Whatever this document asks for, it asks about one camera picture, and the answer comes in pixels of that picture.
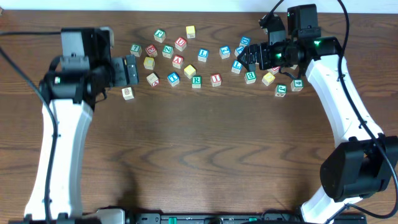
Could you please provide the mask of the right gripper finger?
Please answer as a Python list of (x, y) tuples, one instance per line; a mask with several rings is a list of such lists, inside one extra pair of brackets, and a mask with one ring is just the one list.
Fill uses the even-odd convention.
[(248, 72), (255, 72), (256, 71), (256, 63), (251, 63), (247, 56), (241, 57), (241, 64)]
[(242, 47), (237, 58), (256, 57), (256, 54), (257, 54), (257, 45), (248, 45), (248, 46)]

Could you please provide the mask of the yellow O block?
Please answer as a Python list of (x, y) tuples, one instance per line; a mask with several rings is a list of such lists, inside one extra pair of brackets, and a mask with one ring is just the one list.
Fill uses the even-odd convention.
[(262, 82), (263, 84), (265, 84), (265, 86), (269, 86), (271, 83), (274, 82), (274, 80), (275, 76), (271, 72), (266, 73), (262, 78)]

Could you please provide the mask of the yellow C block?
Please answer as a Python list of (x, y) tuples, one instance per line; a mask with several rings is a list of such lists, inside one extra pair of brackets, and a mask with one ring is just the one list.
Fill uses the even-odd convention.
[(148, 70), (153, 70), (155, 67), (155, 60), (152, 57), (146, 57), (144, 59), (144, 68)]

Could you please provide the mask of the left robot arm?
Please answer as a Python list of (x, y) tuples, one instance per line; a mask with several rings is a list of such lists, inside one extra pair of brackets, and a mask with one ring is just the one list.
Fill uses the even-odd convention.
[(112, 58), (59, 55), (39, 83), (44, 133), (26, 223), (80, 222), (81, 165), (96, 97), (139, 81), (133, 55)]

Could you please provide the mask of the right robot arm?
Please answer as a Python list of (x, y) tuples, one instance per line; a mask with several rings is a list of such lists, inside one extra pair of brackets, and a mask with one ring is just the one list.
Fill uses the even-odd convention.
[(335, 141), (335, 150), (320, 168), (321, 187), (301, 205), (305, 223), (331, 223), (343, 210), (355, 208), (387, 219), (357, 205), (397, 182), (397, 136), (385, 136), (365, 108), (349, 75), (343, 47), (334, 37), (253, 44), (237, 60), (249, 72), (256, 68), (298, 65), (316, 91)]

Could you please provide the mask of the blue P block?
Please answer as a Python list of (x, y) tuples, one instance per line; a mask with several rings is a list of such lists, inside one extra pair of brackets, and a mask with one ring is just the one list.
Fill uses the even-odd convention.
[(243, 46), (237, 47), (237, 48), (235, 49), (235, 51), (234, 51), (235, 56), (238, 57), (239, 54), (240, 54), (243, 50), (244, 50), (244, 47), (243, 47)]

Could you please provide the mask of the blue L block right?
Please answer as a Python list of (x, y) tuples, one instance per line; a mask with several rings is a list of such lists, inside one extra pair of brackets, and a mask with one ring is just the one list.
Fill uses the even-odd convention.
[(242, 67), (242, 64), (235, 60), (232, 64), (231, 71), (233, 73), (240, 74)]

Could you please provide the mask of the blue l block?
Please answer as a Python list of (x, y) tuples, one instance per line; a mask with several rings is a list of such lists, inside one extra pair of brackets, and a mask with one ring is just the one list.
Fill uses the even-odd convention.
[(242, 67), (242, 64), (235, 60), (232, 64), (231, 71), (233, 73), (240, 74)]
[(208, 59), (209, 51), (207, 49), (200, 49), (198, 51), (198, 61), (206, 62)]

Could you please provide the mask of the red I block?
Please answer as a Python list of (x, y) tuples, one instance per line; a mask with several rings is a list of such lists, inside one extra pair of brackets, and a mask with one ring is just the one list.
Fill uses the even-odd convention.
[(212, 87), (216, 87), (216, 86), (220, 86), (222, 79), (221, 79), (221, 75), (219, 73), (213, 74), (211, 75), (211, 85)]

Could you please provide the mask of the blue L block centre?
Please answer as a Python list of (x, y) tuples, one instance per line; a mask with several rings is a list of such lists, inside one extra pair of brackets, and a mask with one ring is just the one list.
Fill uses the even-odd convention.
[(207, 49), (200, 49), (198, 51), (198, 61), (206, 62), (208, 59), (209, 51)]

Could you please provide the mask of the green Z block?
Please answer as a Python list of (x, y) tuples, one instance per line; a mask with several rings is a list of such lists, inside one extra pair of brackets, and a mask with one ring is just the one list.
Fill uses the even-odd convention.
[(164, 45), (164, 48), (162, 50), (162, 55), (165, 58), (172, 58), (173, 54), (174, 54), (174, 48), (170, 45)]

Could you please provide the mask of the red A block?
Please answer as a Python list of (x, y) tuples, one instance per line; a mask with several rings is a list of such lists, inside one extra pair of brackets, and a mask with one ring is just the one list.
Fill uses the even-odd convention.
[(172, 65), (175, 68), (181, 69), (183, 65), (183, 57), (180, 55), (175, 55), (172, 59)]

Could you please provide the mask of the green R block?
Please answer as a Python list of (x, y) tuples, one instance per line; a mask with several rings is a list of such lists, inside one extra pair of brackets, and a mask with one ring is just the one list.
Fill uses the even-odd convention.
[(192, 77), (192, 88), (201, 88), (201, 76)]

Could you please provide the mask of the plain yellow block top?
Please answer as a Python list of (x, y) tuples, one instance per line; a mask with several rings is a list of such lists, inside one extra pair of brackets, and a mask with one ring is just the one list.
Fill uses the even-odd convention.
[(186, 34), (188, 39), (194, 39), (196, 37), (195, 26), (186, 26)]

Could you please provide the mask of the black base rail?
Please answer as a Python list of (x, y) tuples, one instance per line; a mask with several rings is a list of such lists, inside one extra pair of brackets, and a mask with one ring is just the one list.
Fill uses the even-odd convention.
[(241, 223), (305, 223), (299, 215), (270, 212), (265, 215), (192, 215), (136, 213), (126, 218), (129, 224), (241, 224)]

